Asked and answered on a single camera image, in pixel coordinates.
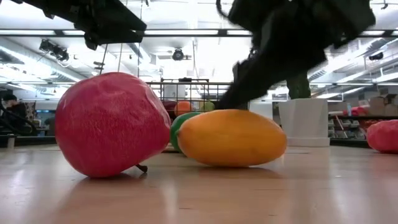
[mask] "apple stem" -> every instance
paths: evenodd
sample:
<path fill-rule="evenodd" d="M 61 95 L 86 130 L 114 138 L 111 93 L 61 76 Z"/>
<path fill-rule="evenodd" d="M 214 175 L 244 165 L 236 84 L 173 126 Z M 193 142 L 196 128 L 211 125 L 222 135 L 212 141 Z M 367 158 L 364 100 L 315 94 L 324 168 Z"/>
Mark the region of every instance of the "apple stem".
<path fill-rule="evenodd" d="M 143 172 L 148 172 L 148 167 L 147 166 L 142 166 L 142 165 L 140 165 L 140 164 L 137 164 L 136 165 L 136 167 L 139 169 L 139 170 L 141 170 L 141 171 L 143 171 Z"/>

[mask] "white flower pot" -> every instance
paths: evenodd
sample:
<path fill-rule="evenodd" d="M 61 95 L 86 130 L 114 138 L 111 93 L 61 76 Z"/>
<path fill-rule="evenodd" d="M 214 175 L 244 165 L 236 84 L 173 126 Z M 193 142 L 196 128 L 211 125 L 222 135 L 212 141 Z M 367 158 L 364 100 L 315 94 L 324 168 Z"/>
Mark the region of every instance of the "white flower pot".
<path fill-rule="evenodd" d="M 328 147 L 328 102 L 326 99 L 295 99 L 279 103 L 282 129 L 288 145 Z"/>

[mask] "fluorescent light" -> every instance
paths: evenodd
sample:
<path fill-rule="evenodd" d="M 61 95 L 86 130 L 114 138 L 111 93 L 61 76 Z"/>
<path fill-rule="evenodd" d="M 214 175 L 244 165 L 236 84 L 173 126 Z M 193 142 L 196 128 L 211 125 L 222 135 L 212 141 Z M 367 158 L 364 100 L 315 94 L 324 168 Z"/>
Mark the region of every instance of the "fluorescent light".
<path fill-rule="evenodd" d="M 286 102 L 287 100 L 252 100 L 261 102 Z M 343 102 L 343 100 L 328 100 L 328 102 Z"/>
<path fill-rule="evenodd" d="M 247 30 L 228 30 L 226 32 L 228 35 L 252 35 L 249 31 Z"/>
<path fill-rule="evenodd" d="M 40 85 L 40 84 L 49 84 L 48 82 L 12 82 L 13 84 L 33 84 L 33 85 Z"/>
<path fill-rule="evenodd" d="M 85 33 L 81 30 L 63 30 L 65 35 L 84 35 Z"/>
<path fill-rule="evenodd" d="M 316 85 L 316 86 L 318 86 L 318 85 L 324 85 L 324 86 L 328 86 L 328 85 L 333 85 L 333 83 L 313 83 L 313 82 L 311 82 L 310 85 Z"/>
<path fill-rule="evenodd" d="M 329 98 L 332 98 L 332 97 L 335 97 L 335 96 L 338 96 L 338 95 L 340 95 L 340 93 L 325 93 L 325 94 L 317 96 L 317 98 L 329 99 Z"/>
<path fill-rule="evenodd" d="M 382 85 L 382 86 L 396 86 L 398 83 L 378 83 L 377 85 Z"/>
<path fill-rule="evenodd" d="M 355 89 L 352 89 L 352 90 L 348 90 L 348 91 L 344 92 L 343 94 L 355 93 L 356 91 L 363 90 L 364 88 L 365 87 L 355 88 Z"/>
<path fill-rule="evenodd" d="M 384 30 L 367 30 L 364 31 L 361 35 L 381 35 L 384 33 Z"/>
<path fill-rule="evenodd" d="M 218 30 L 147 30 L 145 35 L 217 35 Z"/>
<path fill-rule="evenodd" d="M 21 101 L 58 101 L 59 98 L 45 99 L 45 98 L 33 98 L 33 99 L 20 99 Z"/>
<path fill-rule="evenodd" d="M 373 85 L 373 83 L 336 83 L 336 85 L 371 86 L 371 85 Z"/>
<path fill-rule="evenodd" d="M 0 30 L 0 35 L 55 35 L 53 30 Z"/>

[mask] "person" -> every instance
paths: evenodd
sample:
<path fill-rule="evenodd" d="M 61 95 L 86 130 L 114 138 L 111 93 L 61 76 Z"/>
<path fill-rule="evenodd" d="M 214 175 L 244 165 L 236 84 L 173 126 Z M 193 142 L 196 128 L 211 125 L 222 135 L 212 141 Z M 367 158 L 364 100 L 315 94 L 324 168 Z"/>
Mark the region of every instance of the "person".
<path fill-rule="evenodd" d="M 15 95 L 13 94 L 6 94 L 2 97 L 2 100 L 4 101 L 5 108 L 11 112 L 14 113 L 22 118 L 26 118 L 26 107 L 24 103 L 18 102 L 18 99 Z M 25 126 L 25 121 L 16 118 L 13 115 L 10 115 L 8 113 L 3 113 L 2 114 L 3 119 L 5 119 L 12 127 L 16 129 L 23 129 Z"/>

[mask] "toy fruit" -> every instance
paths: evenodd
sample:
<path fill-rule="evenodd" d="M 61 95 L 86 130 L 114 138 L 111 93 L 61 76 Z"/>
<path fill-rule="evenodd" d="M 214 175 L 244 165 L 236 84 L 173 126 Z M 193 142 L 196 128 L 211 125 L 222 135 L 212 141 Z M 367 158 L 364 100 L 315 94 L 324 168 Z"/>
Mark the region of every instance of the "toy fruit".
<path fill-rule="evenodd" d="M 215 108 L 214 103 L 210 102 L 210 101 L 206 101 L 203 106 L 200 108 L 201 111 L 204 112 L 209 112 L 209 111 L 213 111 Z"/>
<path fill-rule="evenodd" d="M 279 158 L 287 139 L 273 120 L 247 110 L 215 110 L 194 116 L 178 131 L 183 153 L 210 166 L 245 167 Z"/>
<path fill-rule="evenodd" d="M 181 114 L 189 113 L 193 109 L 193 105 L 188 101 L 179 101 L 174 108 L 174 114 L 180 116 Z"/>
<path fill-rule="evenodd" d="M 170 119 L 174 120 L 176 118 L 176 115 L 174 113 L 174 108 L 175 105 L 177 105 L 177 102 L 174 100 L 165 100 L 162 103 L 167 113 L 169 114 Z"/>
<path fill-rule="evenodd" d="M 398 154 L 398 120 L 372 124 L 366 139 L 369 146 L 381 153 Z"/>
<path fill-rule="evenodd" d="M 162 152 L 170 118 L 142 80 L 106 73 L 74 84 L 61 97 L 55 138 L 78 172 L 110 177 Z"/>
<path fill-rule="evenodd" d="M 170 129 L 170 142 L 172 143 L 173 147 L 175 150 L 178 152 L 181 152 L 180 147 L 178 146 L 178 141 L 177 141 L 177 132 L 179 131 L 181 125 L 188 119 L 199 115 L 200 112 L 191 112 L 191 113 L 186 113 L 183 115 L 178 116 L 172 124 L 172 127 Z"/>

